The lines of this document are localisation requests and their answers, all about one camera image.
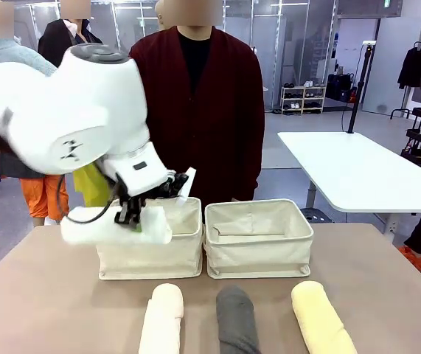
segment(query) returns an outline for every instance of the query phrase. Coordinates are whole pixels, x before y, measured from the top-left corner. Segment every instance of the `power cord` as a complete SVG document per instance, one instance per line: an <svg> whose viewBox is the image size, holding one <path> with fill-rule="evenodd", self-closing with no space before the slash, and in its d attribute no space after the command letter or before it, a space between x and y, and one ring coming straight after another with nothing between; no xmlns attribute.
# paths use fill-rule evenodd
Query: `power cord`
<svg viewBox="0 0 421 354"><path fill-rule="evenodd" d="M61 216L63 217L63 218L67 218L69 221L72 221L73 223L82 223L82 224L85 224L85 223L93 223L95 220L97 220L97 219L99 219L99 218L101 218L106 212L107 212L107 210L108 210L108 208L110 208L110 205L112 205L112 203L113 203L113 201L114 201L114 199L115 199L115 197L116 197L116 194L117 194L117 192L118 192L118 189L119 189L119 184L117 183L117 184L115 184L115 186L114 186L114 188L112 189L112 192L111 192L111 194L110 194L110 197L108 197L108 200L107 200L107 204L104 206L104 209L102 209L102 211L99 213L99 214L97 214L97 216L94 216L91 220L87 220L87 221L79 221L79 220L75 220L75 219L73 219L73 218L70 218L64 211L63 211L63 209L61 208L61 203L60 203L60 189L61 189L61 184L64 182L64 175L62 175L61 177L60 177L60 180L59 180L59 182L58 182L58 187L56 188L56 204L57 204L57 206L58 206L58 209L59 209L59 211L60 211L60 214L61 214Z"/></svg>
<svg viewBox="0 0 421 354"><path fill-rule="evenodd" d="M361 46L361 52L359 53L359 59L358 59L358 65L356 66L356 73L354 76L354 84L356 84L356 78L358 77L358 70L359 70L359 63L361 62L361 56L363 55L363 48L364 44ZM349 105L349 100L346 102L346 105L344 106L343 114L341 115L341 130L344 132L344 124L343 124L343 118L344 118L344 112L346 112Z"/></svg>

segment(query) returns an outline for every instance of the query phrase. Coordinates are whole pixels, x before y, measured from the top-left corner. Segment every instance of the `black pole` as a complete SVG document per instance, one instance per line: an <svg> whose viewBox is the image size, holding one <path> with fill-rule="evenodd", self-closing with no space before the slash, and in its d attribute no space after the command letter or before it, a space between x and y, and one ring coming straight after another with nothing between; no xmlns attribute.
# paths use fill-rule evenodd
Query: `black pole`
<svg viewBox="0 0 421 354"><path fill-rule="evenodd" d="M354 133L352 129L355 127L356 114L358 113L359 102L361 101L361 94L363 92L363 87L364 87L364 79L367 73L367 66L369 65L369 58L371 57L371 54L372 54L372 46L367 46L366 54L364 55L363 71L361 72L361 77L359 79L359 84L358 84L358 90L356 91L356 101L355 101L354 107L352 108L351 120L349 121L349 128L347 131L348 134Z"/></svg>

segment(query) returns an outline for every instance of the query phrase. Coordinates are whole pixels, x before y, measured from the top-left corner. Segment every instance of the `yellow cloth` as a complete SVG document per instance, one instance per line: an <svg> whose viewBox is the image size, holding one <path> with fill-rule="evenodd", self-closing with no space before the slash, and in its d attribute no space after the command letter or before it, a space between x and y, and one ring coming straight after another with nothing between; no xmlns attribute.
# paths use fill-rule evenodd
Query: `yellow cloth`
<svg viewBox="0 0 421 354"><path fill-rule="evenodd" d="M94 164L88 164L73 172L74 188L82 193L86 207L103 207L110 197L110 187Z"/></svg>
<svg viewBox="0 0 421 354"><path fill-rule="evenodd" d="M292 307L310 354L356 354L323 285L301 282L292 290Z"/></svg>

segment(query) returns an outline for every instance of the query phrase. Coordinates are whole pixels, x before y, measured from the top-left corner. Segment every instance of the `dark red sweater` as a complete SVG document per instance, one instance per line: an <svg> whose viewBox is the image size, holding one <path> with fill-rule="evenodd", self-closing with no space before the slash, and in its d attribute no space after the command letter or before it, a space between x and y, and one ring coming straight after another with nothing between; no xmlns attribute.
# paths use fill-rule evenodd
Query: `dark red sweater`
<svg viewBox="0 0 421 354"><path fill-rule="evenodd" d="M130 56L145 87L151 141L166 167L197 170L191 195L204 206L251 200L265 119L261 70L251 48L213 28L194 94L176 27L144 37Z"/></svg>

